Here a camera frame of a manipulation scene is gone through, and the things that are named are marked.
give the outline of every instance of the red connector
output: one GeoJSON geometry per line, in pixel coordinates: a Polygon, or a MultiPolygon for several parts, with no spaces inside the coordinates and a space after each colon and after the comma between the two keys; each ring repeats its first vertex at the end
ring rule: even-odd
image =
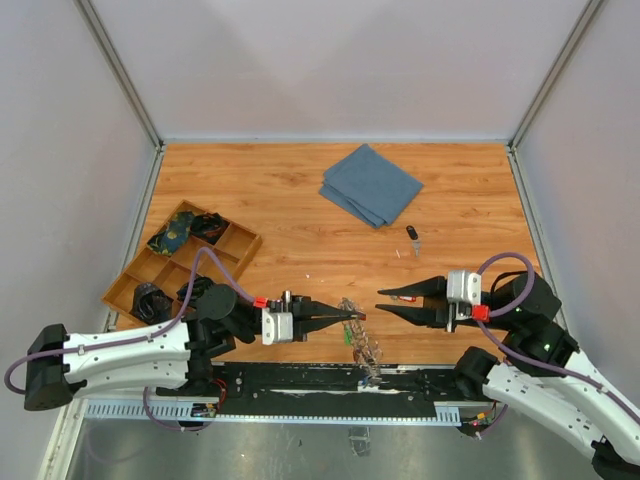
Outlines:
{"type": "Polygon", "coordinates": [[[478,322],[488,323],[489,320],[489,306],[488,305],[474,305],[471,307],[471,318],[478,322]]]}

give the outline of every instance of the car key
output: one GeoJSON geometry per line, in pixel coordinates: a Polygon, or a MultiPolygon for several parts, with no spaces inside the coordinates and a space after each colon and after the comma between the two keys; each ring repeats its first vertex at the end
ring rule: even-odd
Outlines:
{"type": "Polygon", "coordinates": [[[420,256],[420,238],[418,232],[411,225],[407,225],[407,233],[411,239],[411,245],[413,245],[413,251],[416,253],[416,257],[420,256]]]}

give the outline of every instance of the patterned fabric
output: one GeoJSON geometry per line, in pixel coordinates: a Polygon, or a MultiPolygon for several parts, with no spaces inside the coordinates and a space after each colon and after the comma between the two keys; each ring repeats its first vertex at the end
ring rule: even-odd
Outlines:
{"type": "Polygon", "coordinates": [[[151,237],[147,246],[160,255],[170,257],[187,242],[189,227],[194,218],[193,212],[176,213],[167,229],[151,237]]]}
{"type": "Polygon", "coordinates": [[[217,213],[205,213],[193,219],[190,231],[194,237],[215,245],[228,226],[229,223],[217,213]]]}

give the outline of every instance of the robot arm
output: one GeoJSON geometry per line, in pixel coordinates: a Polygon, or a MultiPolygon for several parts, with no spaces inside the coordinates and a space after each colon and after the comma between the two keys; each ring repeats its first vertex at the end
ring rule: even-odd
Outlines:
{"type": "Polygon", "coordinates": [[[211,359],[233,350],[236,339],[252,343],[261,335],[265,345],[305,341],[311,332],[359,316],[289,291],[278,300],[251,304],[220,284],[198,298],[195,312],[169,329],[171,321],[122,332],[68,335],[63,325],[50,325],[29,354],[56,349],[67,353],[27,363],[24,406],[47,410],[74,397],[148,385],[205,395],[213,377],[211,359]],[[140,337],[146,340],[135,341],[140,337]],[[96,348],[107,342],[111,346],[96,348]]]}
{"type": "MultiPolygon", "coordinates": [[[[460,325],[480,326],[487,335],[487,329],[506,331],[504,341],[495,342],[509,364],[471,347],[454,369],[457,390],[468,399],[509,404],[547,426],[592,457],[606,480],[640,478],[640,411],[553,323],[560,301],[541,277],[520,274],[487,293],[481,291],[479,274],[457,270],[447,279],[379,293],[400,300],[424,297],[418,308],[376,305],[416,326],[449,332],[460,325]]],[[[261,335],[265,345],[305,341],[308,333],[354,318],[362,314],[288,291],[278,300],[250,303],[229,286],[214,285],[198,298],[195,312],[165,324],[97,335],[68,335],[60,324],[46,327],[29,355],[9,369],[5,383],[24,394],[25,409],[32,411],[60,407],[74,396],[147,385],[161,387],[160,395],[165,390],[208,396],[211,359],[233,350],[236,339],[252,343],[261,335]],[[27,362],[24,391],[9,378],[22,361],[27,362]]]]}
{"type": "Polygon", "coordinates": [[[520,295],[526,273],[493,295],[480,291],[480,280],[477,274],[453,271],[448,279],[434,277],[379,292],[423,296],[422,307],[376,307],[414,325],[449,332],[458,325],[480,326],[490,336],[487,328],[506,330],[501,350],[511,365],[476,347],[456,365],[456,383],[465,397],[488,397],[531,417],[592,458],[605,479],[640,478],[640,410],[600,374],[575,339],[553,323],[560,301],[549,285],[535,274],[518,308],[490,318],[489,311],[520,295]]]}

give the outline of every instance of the key fob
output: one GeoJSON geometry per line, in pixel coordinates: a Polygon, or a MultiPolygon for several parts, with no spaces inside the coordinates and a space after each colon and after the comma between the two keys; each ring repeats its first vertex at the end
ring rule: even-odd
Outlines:
{"type": "Polygon", "coordinates": [[[418,232],[416,232],[416,229],[413,228],[411,225],[407,225],[407,233],[409,234],[409,238],[411,240],[418,239],[418,232]]]}

